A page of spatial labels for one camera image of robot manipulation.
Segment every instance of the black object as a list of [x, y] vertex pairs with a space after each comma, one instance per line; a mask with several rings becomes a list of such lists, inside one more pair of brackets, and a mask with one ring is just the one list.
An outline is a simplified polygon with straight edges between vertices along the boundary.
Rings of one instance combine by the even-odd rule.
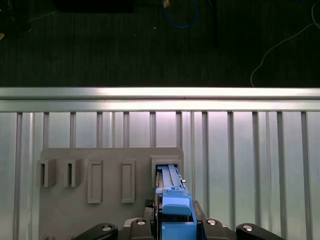
[[[197, 220], [197, 240], [285, 240], [251, 223], [240, 224], [236, 227], [236, 231], [232, 231], [218, 220], [206, 218], [197, 201], [192, 203]], [[102, 235], [102, 227], [104, 226], [113, 226], [112, 234]], [[123, 227], [119, 232], [116, 226], [101, 223], [77, 236], [74, 240], [155, 240], [152, 229], [150, 221], [144, 218], [135, 219], [130, 226]]]
[[80, 234], [74, 240], [115, 240], [117, 237], [117, 226], [110, 223], [100, 223]]
[[218, 37], [218, 8], [217, 0], [208, 0], [209, 6], [212, 11], [212, 20], [213, 20], [213, 46], [217, 48], [219, 46], [219, 37]]

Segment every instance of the aluminum rail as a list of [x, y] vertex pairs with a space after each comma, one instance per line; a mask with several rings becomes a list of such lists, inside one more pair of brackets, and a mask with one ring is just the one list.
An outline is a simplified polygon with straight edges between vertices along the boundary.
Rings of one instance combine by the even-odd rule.
[[320, 100], [320, 88], [36, 87], [0, 88], [0, 100], [230, 99]]

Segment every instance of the metal fence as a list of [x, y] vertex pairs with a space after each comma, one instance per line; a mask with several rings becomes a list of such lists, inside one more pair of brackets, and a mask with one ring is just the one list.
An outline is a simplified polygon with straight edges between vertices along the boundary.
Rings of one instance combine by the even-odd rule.
[[0, 88], [0, 239], [38, 239], [43, 148], [180, 147], [208, 217], [320, 240], [317, 111], [317, 89]]

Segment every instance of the slot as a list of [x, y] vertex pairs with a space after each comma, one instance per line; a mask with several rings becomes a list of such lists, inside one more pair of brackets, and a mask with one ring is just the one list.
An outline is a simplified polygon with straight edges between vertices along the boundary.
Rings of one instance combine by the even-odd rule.
[[40, 165], [40, 186], [45, 185], [45, 171], [46, 171], [46, 165], [44, 163], [41, 163], [41, 165]]
[[68, 186], [72, 184], [72, 164], [68, 163]]

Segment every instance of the rectangular slot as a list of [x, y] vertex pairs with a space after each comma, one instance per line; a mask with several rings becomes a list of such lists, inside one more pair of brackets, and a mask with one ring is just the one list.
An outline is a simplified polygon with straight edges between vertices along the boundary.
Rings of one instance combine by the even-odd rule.
[[136, 165], [134, 159], [122, 162], [122, 203], [135, 202]]
[[88, 164], [87, 202], [99, 204], [102, 200], [102, 161], [94, 160]]
[[71, 163], [68, 163], [68, 175], [67, 175], [67, 180], [68, 180], [67, 185], [68, 185], [68, 186], [71, 186], [71, 183], [72, 183], [72, 164], [71, 164]]
[[40, 186], [45, 185], [45, 170], [46, 170], [46, 165], [45, 164], [40, 164]]

